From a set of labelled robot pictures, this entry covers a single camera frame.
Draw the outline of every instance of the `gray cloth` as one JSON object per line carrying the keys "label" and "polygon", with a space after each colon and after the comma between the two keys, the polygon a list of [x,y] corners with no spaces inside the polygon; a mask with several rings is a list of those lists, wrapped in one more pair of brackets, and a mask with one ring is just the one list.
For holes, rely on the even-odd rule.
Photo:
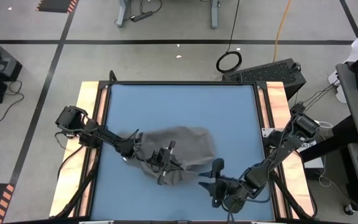
{"label": "gray cloth", "polygon": [[[175,185],[180,182],[188,182],[197,178],[195,169],[211,162],[215,156],[212,137],[205,128],[175,127],[141,134],[140,143],[134,147],[138,158],[143,158],[141,151],[146,159],[152,153],[159,152],[161,148],[169,146],[171,141],[175,141],[173,155],[181,164],[183,170],[173,170],[165,174],[164,182],[168,185]],[[136,158],[126,161],[131,166],[141,167],[142,170],[153,177],[158,178],[161,172],[151,170],[145,162]]]}

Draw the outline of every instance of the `blue table surface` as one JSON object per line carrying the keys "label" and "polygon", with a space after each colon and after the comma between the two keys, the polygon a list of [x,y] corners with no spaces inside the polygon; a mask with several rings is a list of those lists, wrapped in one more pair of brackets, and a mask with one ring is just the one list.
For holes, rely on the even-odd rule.
{"label": "blue table surface", "polygon": [[[113,85],[106,125],[114,133],[156,131],[174,126],[210,131],[216,158],[225,160],[223,175],[239,177],[264,158],[252,86]],[[211,170],[211,164],[201,172]],[[222,208],[211,206],[199,177],[185,184],[157,185],[157,179],[124,163],[103,144],[94,193],[92,220],[219,220]],[[266,187],[257,197],[268,197]],[[272,203],[247,202],[236,220],[273,220]]]}

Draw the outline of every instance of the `floor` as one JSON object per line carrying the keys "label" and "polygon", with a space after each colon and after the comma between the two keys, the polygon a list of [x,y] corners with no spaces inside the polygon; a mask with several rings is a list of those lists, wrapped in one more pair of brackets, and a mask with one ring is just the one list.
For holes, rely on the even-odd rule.
{"label": "floor", "polygon": [[[64,106],[75,105],[81,82],[105,80],[110,70],[119,80],[221,79],[215,63],[227,49],[237,1],[221,1],[215,30],[209,28],[208,2],[162,1],[161,11],[152,17],[127,21],[119,29],[113,23],[118,0],[79,0],[70,15],[37,12],[36,0],[0,0],[0,44],[23,64],[19,80],[25,94],[24,101],[0,122],[0,183],[16,185],[5,222],[48,217],[63,157],[53,137],[57,132],[54,121]],[[233,35],[240,44],[231,46],[243,56],[241,68],[272,61],[273,40],[286,3],[241,1]],[[144,10],[155,9],[158,4],[156,0],[147,2]],[[137,1],[132,13],[139,14]],[[301,63],[307,84],[299,91],[298,101],[328,86],[328,75],[347,58],[350,43],[357,36],[358,0],[292,2],[280,36],[287,41],[278,46],[277,59],[293,58]],[[222,62],[227,68],[235,63],[235,58]],[[5,98],[0,117],[15,100],[15,96]],[[335,125],[349,115],[349,110],[332,90],[307,114]],[[335,155],[328,156],[327,167],[328,176],[344,186],[346,176]],[[351,217],[342,212],[348,202],[339,192],[313,180],[309,183],[318,204],[318,218],[358,223],[358,212]]]}

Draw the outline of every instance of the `gray floor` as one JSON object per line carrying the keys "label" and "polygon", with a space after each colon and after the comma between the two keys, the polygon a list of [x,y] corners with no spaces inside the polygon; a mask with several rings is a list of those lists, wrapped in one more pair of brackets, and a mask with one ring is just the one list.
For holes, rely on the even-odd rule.
{"label": "gray floor", "polygon": [[[114,20],[118,0],[80,0],[67,39],[143,40],[143,39],[228,39],[237,1],[222,0],[219,28],[211,30],[208,2],[196,0],[163,0],[163,8],[150,18],[137,23],[127,21],[118,29]],[[358,25],[358,0],[347,0]],[[67,14],[36,12],[39,1],[0,0],[0,39],[57,40],[63,32]],[[234,39],[274,40],[286,0],[241,1]],[[145,10],[157,7],[147,3]],[[139,13],[135,1],[132,13]],[[356,37],[339,0],[293,1],[282,30],[284,40],[354,40]],[[56,45],[3,45],[24,66],[25,99],[16,105],[0,123],[0,183],[8,183],[23,145],[41,89],[55,54]],[[232,45],[243,56],[242,68],[269,63],[273,45]],[[105,80],[114,70],[120,80],[220,80],[215,63],[227,45],[65,45],[39,122],[16,186],[5,222],[47,218],[52,204],[56,173],[63,150],[53,138],[57,132],[56,117],[66,105],[75,105],[81,82]],[[298,101],[328,85],[327,76],[350,52],[348,45],[279,45],[277,58],[293,58],[302,65],[307,84],[300,90]],[[235,58],[227,58],[228,68]],[[0,105],[0,116],[16,99],[7,96]],[[338,102],[332,90],[319,100],[308,115],[331,124],[349,115],[347,106]],[[335,155],[329,155],[328,176],[340,186],[347,182]],[[342,212],[347,200],[333,187],[324,188],[310,181],[318,203],[318,218],[327,221],[358,223],[358,212],[349,217]]]}

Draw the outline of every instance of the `wooden frame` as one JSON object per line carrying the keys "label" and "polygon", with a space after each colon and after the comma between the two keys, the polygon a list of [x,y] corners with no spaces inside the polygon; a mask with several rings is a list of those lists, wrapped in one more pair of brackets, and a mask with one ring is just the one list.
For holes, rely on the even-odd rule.
{"label": "wooden frame", "polygon": [[[89,113],[90,117],[93,117],[93,113],[96,113],[96,119],[98,122],[102,122],[103,111],[106,107],[104,104],[107,89],[104,88],[101,90],[101,95],[97,97],[99,88],[99,82],[83,82],[80,89],[80,94],[78,96],[77,107],[83,108]],[[283,83],[281,82],[267,82],[267,92],[269,103],[267,104],[262,89],[259,89],[259,98],[260,98],[260,107],[262,109],[262,117],[264,120],[265,127],[269,127],[268,119],[268,109],[271,109],[272,119],[276,128],[284,128],[288,120],[290,119],[290,112],[288,108],[287,98],[285,96],[285,90]],[[95,111],[95,105],[98,105],[98,111]],[[67,142],[67,150],[65,152],[64,158],[67,158],[72,154],[76,149],[79,148],[78,139],[73,138],[69,139]],[[88,163],[88,171],[90,170],[93,164],[93,158],[95,151],[90,149],[90,157]],[[67,202],[71,199],[72,195],[76,192],[80,180],[81,180],[81,171],[84,166],[85,158],[85,149],[81,150],[75,156],[73,156],[65,166],[63,166],[60,177],[57,183],[57,188],[55,191],[55,196],[53,198],[53,203],[50,211],[50,216],[56,215],[60,212]],[[283,172],[285,176],[285,183],[287,184],[288,190],[294,196],[296,201],[302,206],[304,211],[312,215],[314,213],[313,206],[311,203],[309,189],[306,182],[305,173],[303,171],[302,161],[297,153],[290,155],[283,163]],[[287,217],[285,202],[283,196],[276,186],[277,200],[278,200],[278,209],[280,217],[282,218],[291,218]],[[85,216],[87,214],[86,209],[89,200],[90,194],[90,185],[85,190],[81,205],[77,208],[78,216]],[[292,218],[297,218],[296,213],[292,210]]]}

